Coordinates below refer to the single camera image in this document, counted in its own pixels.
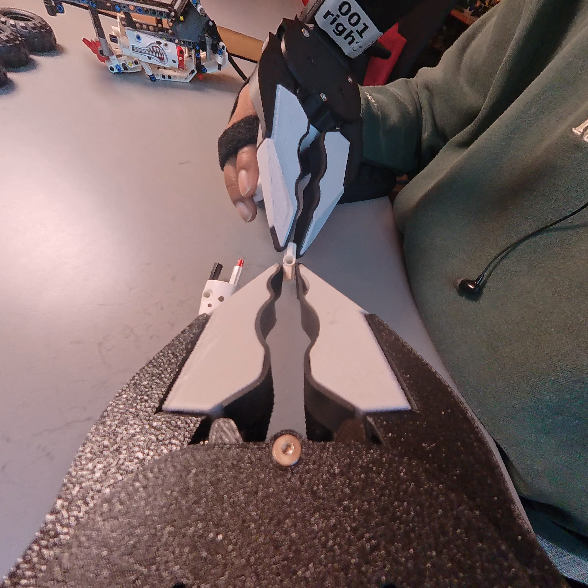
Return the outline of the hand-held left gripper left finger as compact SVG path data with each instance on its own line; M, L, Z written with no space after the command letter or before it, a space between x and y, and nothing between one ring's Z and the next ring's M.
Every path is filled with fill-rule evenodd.
M162 405L197 416L268 416L273 408L266 338L275 325L274 301L283 270L274 264L222 302Z

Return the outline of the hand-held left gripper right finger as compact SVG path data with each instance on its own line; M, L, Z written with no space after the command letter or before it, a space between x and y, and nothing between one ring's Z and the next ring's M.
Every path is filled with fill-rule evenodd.
M314 418L351 418L411 406L368 321L367 312L302 264L305 408Z

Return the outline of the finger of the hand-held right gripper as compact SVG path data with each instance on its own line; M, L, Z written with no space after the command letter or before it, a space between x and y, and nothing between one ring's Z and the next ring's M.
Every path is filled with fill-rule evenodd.
M268 225L274 247L280 252L288 244L299 209L300 144L307 147L318 130L309 124L297 97L284 86L276 86L275 98L272 131L262 140L257 158Z
M308 249L342 196L349 141L339 132L320 133L302 152L302 209L296 222L298 256Z

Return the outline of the white spotted toy panel assembly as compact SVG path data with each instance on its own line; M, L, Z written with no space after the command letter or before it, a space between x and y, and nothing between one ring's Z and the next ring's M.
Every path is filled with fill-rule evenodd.
M211 314L225 299L230 298L237 287L241 272L242 268L235 268L234 266L228 282L220 279L218 281L208 280L202 292L198 315L203 313Z

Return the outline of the person's right forearm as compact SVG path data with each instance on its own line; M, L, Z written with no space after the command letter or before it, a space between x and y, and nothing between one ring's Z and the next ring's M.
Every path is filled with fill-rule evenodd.
M364 159L397 175L418 172L475 120L494 120L507 90L525 1L502 1L465 31L434 68L361 87Z

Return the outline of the person's right hand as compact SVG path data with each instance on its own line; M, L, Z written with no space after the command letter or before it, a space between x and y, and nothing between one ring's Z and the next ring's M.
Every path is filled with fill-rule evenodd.
M245 222L256 216L256 203L253 200L258 185L259 166L256 145L241 148L224 165L224 182L231 202Z

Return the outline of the black earbud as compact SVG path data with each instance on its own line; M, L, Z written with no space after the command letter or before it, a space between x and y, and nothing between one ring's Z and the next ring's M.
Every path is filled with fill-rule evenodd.
M454 280L453 286L460 296L469 299L478 299L483 290L484 274L475 279L458 277Z

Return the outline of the partly built toy vehicle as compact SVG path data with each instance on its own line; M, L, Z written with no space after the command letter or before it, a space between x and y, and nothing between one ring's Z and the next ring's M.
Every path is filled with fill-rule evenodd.
M51 16L64 3L90 13L96 38L84 44L112 73L190 82L235 64L201 1L44 1Z

